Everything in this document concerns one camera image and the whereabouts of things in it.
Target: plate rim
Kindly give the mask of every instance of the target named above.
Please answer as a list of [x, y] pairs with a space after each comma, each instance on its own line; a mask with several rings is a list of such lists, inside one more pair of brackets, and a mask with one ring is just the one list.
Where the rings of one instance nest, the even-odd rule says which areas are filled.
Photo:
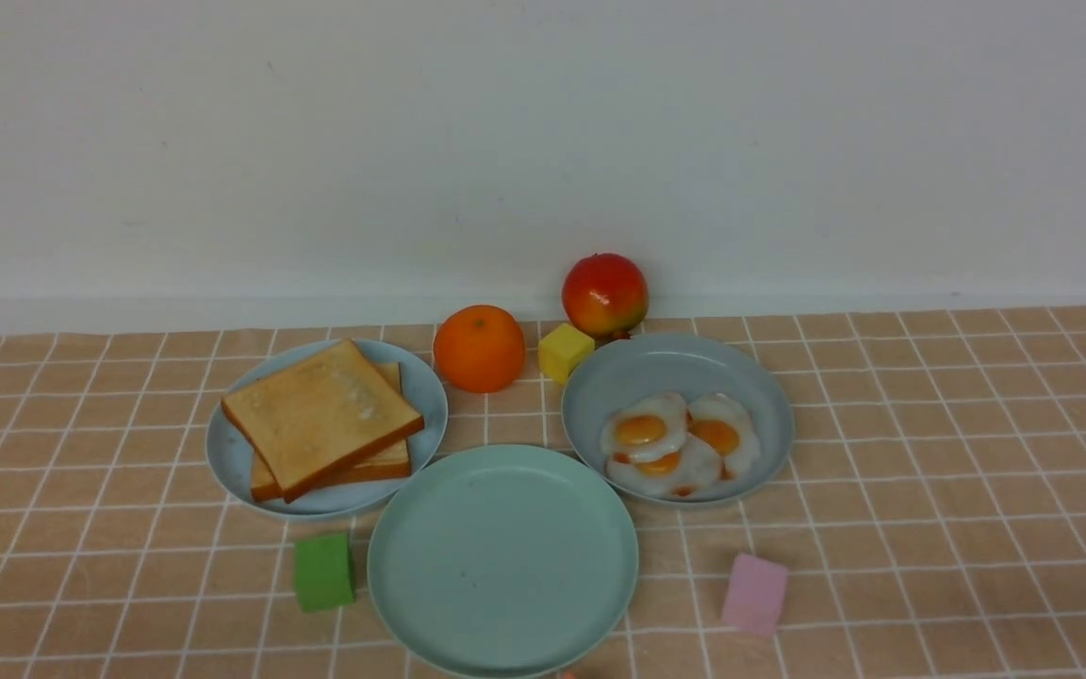
[[[613, 352], [630, 351], [630, 347], [634, 345], [633, 342], [645, 343], [645, 342], [651, 342], [651, 340], [669, 339], [669, 337], [672, 337], [672, 339], [675, 339], [675, 337], [681, 337], [682, 340], [694, 340], [695, 342], [702, 342], [707, 345], [721, 347], [723, 349], [732, 349], [732, 345], [727, 344], [724, 342], [719, 342], [718, 339], [710, 339], [710, 337], [704, 337], [702, 335], [696, 335], [694, 332], [672, 332], [672, 331], [645, 332], [642, 335], [633, 335], [631, 336], [630, 339], [617, 340], [617, 342], [611, 342], [604, 347], [599, 347], [597, 351], [591, 354], [590, 359], [592, 356], [597, 355], [598, 352], [607, 351], [607, 349], [609, 349], [609, 351]], [[616, 344], [622, 345], [622, 349], [615, 349], [614, 347]], [[572, 442], [572, 431], [570, 431], [570, 426], [568, 422], [568, 395], [570, 387], [572, 387], [572, 383], [576, 382], [574, 378], [577, 378], [577, 376], [580, 375], [583, 369], [584, 370], [594, 369], [590, 368], [590, 360], [583, 361], [581, 365], [577, 366], [577, 369], [574, 369], [572, 375], [569, 376], [568, 381], [565, 382], [564, 391], [560, 393], [560, 425], [564, 425], [564, 435], [566, 436], [566, 438], [568, 438], [568, 442], [572, 444], [572, 451], [577, 454], [577, 458], [581, 460], [581, 462], [584, 463], [585, 467], [591, 468], [592, 471], [597, 474], [597, 476], [603, 478], [605, 482], [611, 486], [615, 490], [619, 491], [619, 493], [627, 494], [629, 498], [632, 498], [634, 500], [640, 500], [640, 502], [642, 503], [675, 508], [677, 511], [709, 511], [710, 508], [721, 507], [724, 505], [730, 505], [731, 503], [736, 503], [738, 502], [738, 500], [752, 495], [753, 493], [755, 493], [755, 491], [763, 489], [763, 487], [766, 487], [768, 482], [773, 480], [773, 477], [779, 475], [782, 471], [782, 469], [786, 468], [790, 465], [790, 458], [792, 458], [792, 453], [794, 452], [794, 442], [796, 442], [796, 437], [797, 437], [797, 427], [796, 425], [794, 425], [794, 404], [790, 402], [790, 394], [787, 394], [787, 392], [785, 392], [785, 390], [782, 388], [782, 383], [776, 381], [776, 377], [772, 373], [770, 373], [770, 370], [768, 370], [766, 366], [762, 366], [757, 360], [755, 360], [754, 356], [750, 356], [745, 352], [737, 352], [737, 353], [740, 354], [741, 360], [745, 361], [746, 364], [747, 362], [750, 362], [750, 364], [757, 366], [758, 369], [760, 370], [760, 374], [765, 375], [768, 381], [772, 383], [773, 390], [776, 391], [776, 394], [780, 394], [782, 397], [784, 410], [785, 412], [787, 412], [790, 420], [790, 442], [785, 447], [784, 451], [779, 452], [781, 464], [776, 464], [771, 469], [770, 473], [766, 474], [766, 476], [763, 476], [761, 480], [756, 482], [754, 486], [749, 487], [749, 489], [744, 489], [737, 491], [737, 493], [732, 493], [723, 498], [712, 498], [706, 500], [667, 500], [664, 498], [652, 498], [649, 495], [636, 493], [636, 491], [634, 490], [626, 489], [626, 487], [620, 486], [619, 482], [613, 481], [604, 471], [599, 471], [599, 469], [596, 468], [594, 464], [590, 463], [590, 460], [586, 458], [585, 454], [581, 450], [579, 450], [579, 448], [577, 448], [577, 444]], [[708, 356], [705, 354], [695, 354], [695, 355], [705, 357], [705, 360], [712, 360], [712, 356]]]
[[[254, 375], [262, 373], [263, 367], [266, 367], [273, 361], [280, 360], [280, 357], [286, 356], [290, 353], [304, 352], [306, 351], [306, 349], [315, 347], [313, 351], [310, 351], [305, 354], [304, 357], [305, 360], [307, 360], [307, 357], [316, 355], [318, 352], [324, 352], [325, 349], [338, 344], [340, 342], [344, 342], [344, 340], [351, 340], [351, 342], [357, 344], [358, 351], [362, 352], [363, 355], [365, 356], [367, 355], [365, 352], [365, 347], [379, 345], [379, 347], [389, 347], [395, 349], [395, 351], [404, 353], [405, 355], [408, 355], [412, 360], [419, 362], [419, 364], [425, 366], [425, 368], [428, 370], [428, 373], [430, 373], [430, 375], [433, 375], [435, 382], [439, 383], [439, 391], [441, 394], [441, 405], [443, 405], [443, 417], [440, 418], [441, 431], [439, 437], [439, 444], [435, 444], [434, 450], [430, 452], [430, 456], [426, 458], [422, 468], [419, 468], [417, 469], [417, 471], [409, 474], [408, 477], [402, 478], [400, 485], [393, 487], [393, 489], [389, 490], [388, 493], [384, 493], [379, 498], [370, 500], [370, 502], [361, 505], [355, 505], [353, 507], [340, 508], [340, 511], [324, 511], [315, 513], [292, 513], [292, 512], [275, 511], [275, 508], [270, 508], [262, 504], [255, 503], [253, 499], [245, 499], [238, 496], [237, 493], [233, 493], [233, 491], [230, 490], [227, 485], [225, 485], [224, 478], [220, 478], [220, 471], [219, 469], [217, 469], [217, 465], [214, 463], [214, 461], [212, 461], [212, 455], [211, 455], [212, 422], [216, 420], [218, 414], [224, 414], [223, 408], [220, 408], [220, 402], [219, 400], [217, 400], [215, 407], [212, 408], [211, 416], [209, 416], [207, 426], [203, 429], [203, 460], [206, 461], [207, 467], [211, 468], [212, 478], [215, 478], [216, 483], [220, 487], [220, 489], [223, 489], [229, 498], [236, 500], [238, 504], [249, 507], [251, 508], [251, 511], [257, 511], [258, 513], [262, 513], [262, 515], [264, 516], [294, 521], [294, 524], [315, 524], [315, 521], [327, 521], [338, 518], [346, 518], [350, 516], [357, 516], [361, 515], [362, 513], [375, 511], [375, 508], [383, 506], [386, 503], [389, 502], [389, 499], [393, 498], [393, 495], [397, 493], [397, 491], [404, 489], [404, 486], [414, 476], [417, 476], [417, 474], [422, 473], [426, 470], [427, 467], [430, 467], [431, 461], [433, 461], [435, 456], [439, 455], [441, 441], [443, 441], [443, 439], [445, 438], [446, 427], [447, 425], [450, 425], [450, 403], [446, 400], [446, 390], [443, 387], [443, 381], [441, 381], [441, 378], [439, 378], [439, 374], [434, 373], [434, 369], [430, 367], [430, 364], [427, 364], [426, 361], [421, 360], [421, 356], [418, 356], [418, 354], [411, 352], [409, 349], [405, 349], [404, 347], [397, 347], [397, 344], [392, 344], [391, 342], [384, 342], [384, 340], [382, 339], [365, 339], [365, 337], [341, 337], [341, 339], [318, 339], [315, 340], [315, 342], [306, 342], [304, 344], [298, 344], [296, 347], [292, 347], [290, 349], [285, 349], [285, 351], [272, 356], [267, 356], [266, 360], [260, 362], [258, 365], [255, 365], [250, 369], [248, 369], [244, 375], [237, 378], [236, 381], [230, 383], [228, 390], [225, 390], [225, 394], [231, 394], [233, 391], [240, 390], [240, 388], [242, 386], [245, 386], [245, 383], [252, 382], [254, 380]], [[225, 425], [232, 426], [232, 423], [228, 422], [228, 418], [225, 418]]]
[[[559, 451], [553, 451], [551, 448], [532, 447], [532, 444], [529, 443], [485, 443], [481, 447], [471, 447], [464, 451], [450, 453], [449, 455], [443, 456], [443, 458], [434, 461], [432, 464], [428, 465], [427, 468], [421, 469], [421, 474], [411, 477], [408, 485], [406, 485], [403, 490], [407, 490], [414, 482], [418, 482], [419, 486], [420, 482], [427, 481], [430, 476], [446, 474], [446, 469], [449, 467], [452, 467], [452, 465], [455, 464], [465, 463], [465, 461], [467, 461], [466, 464], [475, 464], [478, 465], [478, 468], [485, 469], [495, 467], [521, 468], [525, 461], [527, 464], [533, 463], [540, 455], [556, 455], [557, 458], [563, 460], [561, 464], [570, 463], [576, 465], [573, 469], [577, 469], [577, 474], [592, 474], [594, 475], [594, 478], [597, 478], [599, 481], [599, 478], [594, 469], [588, 467], [585, 464], [582, 464], [581, 461], [570, 458], [570, 456], [565, 455]], [[621, 598], [621, 601], [617, 606], [618, 611], [613, 619], [613, 623], [610, 623], [604, 631], [599, 632], [595, 639], [592, 640], [591, 643], [586, 644], [585, 647], [582, 649], [581, 653], [576, 656], [561, 662], [560, 665], [546, 668], [538, 675], [464, 675], [460, 674], [460, 671], [456, 671], [454, 668], [441, 666], [440, 663], [434, 662], [433, 658], [422, 656], [422, 654], [419, 654], [412, 645], [405, 643], [404, 638], [402, 638], [400, 632], [397, 632], [396, 625], [389, 623], [388, 614], [384, 613], [384, 609], [379, 605], [379, 594], [376, 592], [378, 592], [381, 588], [381, 584], [379, 584], [379, 573], [381, 571], [379, 570], [379, 564], [375, 564], [375, 559], [379, 558], [379, 549], [376, 549], [376, 545], [379, 545], [380, 540], [388, 539], [381, 538], [381, 536], [387, 536], [390, 530], [393, 530], [393, 528], [388, 528], [388, 526], [391, 525], [388, 520], [384, 520], [384, 517], [389, 516], [389, 512], [392, 511], [393, 506], [396, 506], [396, 503], [411, 502], [413, 499], [412, 494], [404, 493], [404, 491], [402, 491], [402, 493], [396, 493], [396, 496], [393, 496], [391, 502], [388, 503], [388, 507], [384, 507], [380, 518], [376, 520], [375, 528], [371, 530], [371, 537], [367, 542], [367, 593], [371, 599], [371, 607], [375, 607], [376, 617], [379, 618], [380, 623], [383, 624], [383, 627], [388, 629], [389, 634], [392, 636], [393, 640], [396, 640], [396, 643], [400, 643], [406, 650], [409, 650], [409, 652], [414, 654], [414, 657], [417, 657], [418, 661], [426, 663], [426, 665], [430, 667], [434, 667], [434, 669], [445, 671], [445, 674], [462, 676], [462, 678], [465, 679], [510, 679], [518, 678], [519, 676], [546, 676], [554, 674], [554, 671], [559, 671], [565, 667], [572, 665], [572, 663], [580, 661], [582, 657], [585, 657], [586, 654], [594, 652], [594, 650], [598, 645], [603, 644], [609, 634], [615, 631], [615, 628], [624, 617], [626, 612], [628, 612], [628, 607], [634, 599], [634, 591], [637, 589], [640, 580], [640, 535], [636, 526], [634, 525], [634, 519], [631, 518], [631, 513], [628, 511], [628, 507], [626, 507], [626, 503], [622, 502], [622, 498], [615, 493], [615, 490], [613, 490], [611, 487], [604, 485], [599, 487], [601, 489], [605, 489], [607, 491], [608, 495], [606, 496], [608, 499], [613, 499], [611, 506], [617, 507], [615, 511], [616, 515], [618, 515], [616, 525], [619, 526], [620, 529], [624, 529], [626, 533], [631, 537], [631, 553], [628, 554], [628, 557], [626, 557], [626, 559], [630, 562], [630, 573], [627, 575], [628, 577], [624, 577], [624, 580], [622, 580], [626, 583], [624, 595]]]

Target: white wall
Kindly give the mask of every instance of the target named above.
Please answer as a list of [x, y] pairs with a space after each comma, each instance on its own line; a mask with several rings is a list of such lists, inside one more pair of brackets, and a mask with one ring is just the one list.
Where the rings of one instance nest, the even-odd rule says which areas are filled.
[[1086, 297], [1086, 3], [0, 0], [0, 298], [538, 301], [598, 249]]

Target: light blue plate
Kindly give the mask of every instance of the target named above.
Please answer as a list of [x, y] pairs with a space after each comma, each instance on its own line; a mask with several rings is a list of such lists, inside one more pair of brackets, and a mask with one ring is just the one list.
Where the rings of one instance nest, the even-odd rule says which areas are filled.
[[478, 679], [572, 665], [622, 618], [639, 568], [615, 490], [578, 461], [516, 444], [415, 475], [367, 555], [371, 603], [392, 636], [428, 665]]
[[607, 478], [626, 494], [678, 508], [724, 505], [759, 489], [790, 460], [794, 412], [781, 383], [738, 349], [684, 332], [618, 340], [577, 366], [560, 400], [560, 416], [579, 458], [605, 477], [606, 454], [598, 445], [604, 422], [613, 412], [656, 391], [678, 391], [686, 401], [712, 391], [732, 397], [754, 417], [761, 456], [748, 474], [725, 482], [719, 491], [681, 502], [634, 493]]
[[[258, 379], [304, 361], [336, 343], [337, 340], [328, 339], [273, 356], [247, 373], [229, 391], [240, 390], [250, 382], [257, 382]], [[368, 361], [395, 361], [401, 364], [402, 394], [426, 419], [426, 429], [409, 436], [413, 474], [417, 474], [439, 451], [439, 443], [443, 441], [443, 433], [446, 431], [446, 391], [443, 390], [443, 382], [425, 361], [401, 347], [376, 342], [374, 339], [355, 339], [354, 343], [358, 344], [359, 351]], [[256, 511], [292, 520], [324, 520], [371, 511], [387, 502], [408, 481], [406, 478], [396, 478], [389, 481], [346, 482], [343, 486], [332, 486], [330, 489], [311, 491], [292, 504], [285, 503], [283, 500], [270, 500], [258, 504], [250, 498], [250, 465], [253, 464], [254, 449], [250, 447], [245, 436], [242, 436], [228, 417], [225, 417], [219, 404], [216, 404], [212, 420], [207, 423], [207, 436], [203, 447], [207, 453], [207, 464], [212, 467], [212, 474], [220, 486], [225, 487], [228, 494], [241, 503], [253, 506]]]

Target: bread slice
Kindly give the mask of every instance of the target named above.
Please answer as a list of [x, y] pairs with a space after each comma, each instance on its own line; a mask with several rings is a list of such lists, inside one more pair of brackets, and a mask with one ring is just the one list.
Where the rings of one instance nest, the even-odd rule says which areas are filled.
[[[375, 364], [375, 369], [380, 370], [384, 381], [401, 392], [401, 364]], [[352, 468], [344, 468], [332, 474], [320, 481], [318, 489], [326, 489], [329, 486], [341, 486], [343, 482], [383, 481], [389, 478], [405, 478], [413, 474], [413, 461], [409, 456], [408, 439], [401, 439], [391, 447], [384, 448], [376, 453], [371, 458], [362, 461]], [[279, 490], [279, 482], [275, 481], [267, 464], [263, 463], [261, 456], [254, 455], [254, 463], [250, 468], [250, 494], [255, 503], [266, 503], [267, 500], [275, 500], [282, 495]]]
[[426, 427], [350, 339], [225, 395], [220, 408], [288, 503]]

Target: green cube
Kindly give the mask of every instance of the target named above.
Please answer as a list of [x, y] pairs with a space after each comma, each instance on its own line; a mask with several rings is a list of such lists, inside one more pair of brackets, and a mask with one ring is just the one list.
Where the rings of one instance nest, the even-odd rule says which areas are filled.
[[313, 613], [354, 603], [354, 565], [345, 532], [296, 542], [296, 601]]

